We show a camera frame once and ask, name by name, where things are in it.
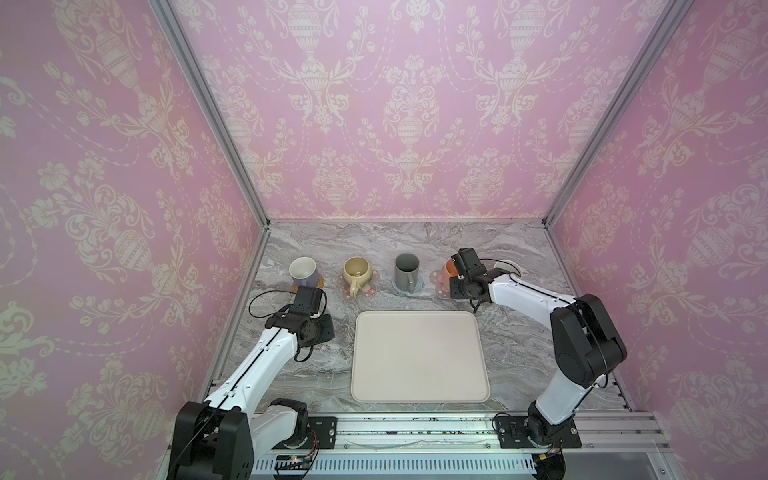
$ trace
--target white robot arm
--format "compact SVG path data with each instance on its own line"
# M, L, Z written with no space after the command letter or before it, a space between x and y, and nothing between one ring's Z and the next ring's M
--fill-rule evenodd
M323 295L301 286L293 304L267 320L257 344L221 387L179 411L168 480L249 478L254 460L275 445L299 448L307 441L305 403L276 399L261 415L253 414L289 360L304 347L311 355L315 345L333 338L330 315L317 315Z
M458 278L451 297L497 303L524 313L552 331L558 370L528 408L531 440L541 446L570 418L581 400L627 358L627 349L596 296L551 292L502 269L487 271L473 249L452 257Z

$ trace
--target marble countertop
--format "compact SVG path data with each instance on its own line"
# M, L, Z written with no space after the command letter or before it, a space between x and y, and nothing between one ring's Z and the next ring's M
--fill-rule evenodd
M264 290L291 290L288 266L312 257L325 281L327 312L336 338L315 348L305 363L288 362L264 396L259 411L278 397L306 402L311 412L403 412L459 410L523 411L549 383L557 366L551 333L522 314L483 304L476 313L491 398L483 403L361 403L349 390L357 316L368 310L468 310L466 300L451 300L442 283L446 260L459 248L473 247L481 258L514 260L523 279L550 290L570 289L540 221L513 223L272 223L270 238L253 281L251 298ZM419 257L421 290L399 293L392 285L395 257ZM372 288L355 300L345 292L341 269L350 257L369 260ZM292 301L288 293L268 293L252 305L266 315ZM224 375L229 376L259 338L264 319L243 312ZM582 409L622 409L615 385L593 391Z

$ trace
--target white tray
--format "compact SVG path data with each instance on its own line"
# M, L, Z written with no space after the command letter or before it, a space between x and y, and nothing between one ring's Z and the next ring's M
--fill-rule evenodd
M470 312L357 316L352 397L358 402L480 403L490 395Z

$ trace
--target pink wallpaper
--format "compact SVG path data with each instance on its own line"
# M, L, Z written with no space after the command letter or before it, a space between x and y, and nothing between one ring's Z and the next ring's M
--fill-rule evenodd
M0 14L0 478L154 479L257 235L146 2Z
M694 2L555 226L690 480L765 478L768 3Z
M541 217L666 0L174 0L268 216Z

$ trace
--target mug handle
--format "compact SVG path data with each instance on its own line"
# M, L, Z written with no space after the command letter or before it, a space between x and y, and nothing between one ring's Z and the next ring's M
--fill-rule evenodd
M360 286L358 285L360 283L360 280L357 279L357 277L352 278L352 283L349 284L349 296L352 298L357 298L357 296L360 294Z

